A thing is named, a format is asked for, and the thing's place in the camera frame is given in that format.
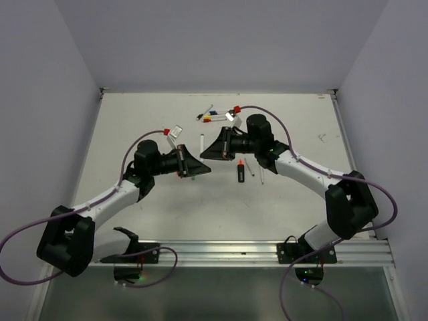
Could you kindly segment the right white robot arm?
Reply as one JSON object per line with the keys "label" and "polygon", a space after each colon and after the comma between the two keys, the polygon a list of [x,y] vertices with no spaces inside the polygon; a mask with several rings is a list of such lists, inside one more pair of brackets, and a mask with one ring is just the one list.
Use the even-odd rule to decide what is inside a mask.
{"label": "right white robot arm", "polygon": [[326,204],[326,219],[295,243],[284,243],[285,256],[313,262],[321,256],[323,247],[339,239],[351,239],[378,215],[373,195],[358,171],[344,174],[323,168],[317,172],[314,165],[305,166],[288,145],[274,138],[271,124],[264,115],[251,115],[246,126],[246,131],[236,126],[222,127],[201,157],[232,161],[237,154],[253,154],[261,168],[297,181],[321,196]]}

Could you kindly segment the blue cap marker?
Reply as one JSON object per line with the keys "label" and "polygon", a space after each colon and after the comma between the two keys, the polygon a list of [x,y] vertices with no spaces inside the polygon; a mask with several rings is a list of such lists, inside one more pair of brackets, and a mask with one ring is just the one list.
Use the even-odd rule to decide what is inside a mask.
{"label": "blue cap marker", "polygon": [[205,150],[205,135],[200,135],[200,154]]}

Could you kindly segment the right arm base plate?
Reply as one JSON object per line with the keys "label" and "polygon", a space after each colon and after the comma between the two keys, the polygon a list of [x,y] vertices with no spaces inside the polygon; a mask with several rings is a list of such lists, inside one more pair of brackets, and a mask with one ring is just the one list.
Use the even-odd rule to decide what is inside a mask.
{"label": "right arm base plate", "polygon": [[317,264],[327,263],[334,264],[338,262],[334,247],[326,249],[313,250],[310,247],[304,247],[296,242],[279,242],[276,244],[276,255],[279,264],[290,264],[304,256],[300,263]]}

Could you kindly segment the black cap marker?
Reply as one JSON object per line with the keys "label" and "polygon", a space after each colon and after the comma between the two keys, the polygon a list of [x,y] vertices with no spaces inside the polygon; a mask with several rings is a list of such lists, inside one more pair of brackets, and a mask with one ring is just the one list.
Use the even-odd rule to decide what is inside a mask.
{"label": "black cap marker", "polygon": [[206,108],[202,113],[197,115],[196,121],[200,121],[200,119],[202,119],[202,117],[204,117],[204,115],[208,114],[212,108],[213,108],[213,105],[210,104],[208,108]]}

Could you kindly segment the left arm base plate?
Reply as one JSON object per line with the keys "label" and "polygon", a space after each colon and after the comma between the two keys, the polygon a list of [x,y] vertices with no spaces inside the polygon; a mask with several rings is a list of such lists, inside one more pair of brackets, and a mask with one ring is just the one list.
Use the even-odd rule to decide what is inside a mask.
{"label": "left arm base plate", "polygon": [[145,254],[140,254],[132,257],[120,257],[117,255],[110,255],[102,258],[101,263],[135,263],[135,264],[156,264],[158,263],[160,244],[155,242],[136,242],[128,246],[125,254],[139,253],[145,251]]}

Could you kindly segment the red cap marker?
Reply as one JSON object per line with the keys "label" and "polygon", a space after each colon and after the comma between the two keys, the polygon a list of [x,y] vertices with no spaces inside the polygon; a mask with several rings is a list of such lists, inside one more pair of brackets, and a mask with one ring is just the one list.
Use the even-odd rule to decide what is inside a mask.
{"label": "red cap marker", "polygon": [[203,123],[209,123],[209,122],[223,122],[226,121],[227,119],[225,117],[223,118],[204,118],[203,119]]}

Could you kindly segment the white black tip marker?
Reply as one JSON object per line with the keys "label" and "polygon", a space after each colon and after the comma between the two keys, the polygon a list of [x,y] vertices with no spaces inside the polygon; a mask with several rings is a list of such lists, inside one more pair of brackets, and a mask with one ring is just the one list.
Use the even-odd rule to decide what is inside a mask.
{"label": "white black tip marker", "polygon": [[252,170],[252,168],[250,167],[250,165],[249,165],[249,162],[248,162],[247,158],[244,158],[244,162],[245,162],[245,165],[246,165],[246,167],[247,167],[247,169],[248,169],[248,171],[249,171],[250,175],[251,175],[252,177],[254,177],[254,176],[255,176],[255,173],[254,173],[254,171]]}

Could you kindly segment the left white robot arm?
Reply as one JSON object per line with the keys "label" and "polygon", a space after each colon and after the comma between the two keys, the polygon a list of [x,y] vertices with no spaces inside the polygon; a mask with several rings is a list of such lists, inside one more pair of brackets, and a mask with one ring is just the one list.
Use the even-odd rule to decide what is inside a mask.
{"label": "left white robot arm", "polygon": [[69,276],[80,275],[94,260],[96,231],[123,209],[145,198],[154,178],[170,173],[180,178],[211,172],[183,144],[162,154],[153,140],[138,143],[134,158],[121,170],[118,182],[77,209],[56,207],[36,250],[39,259]]}

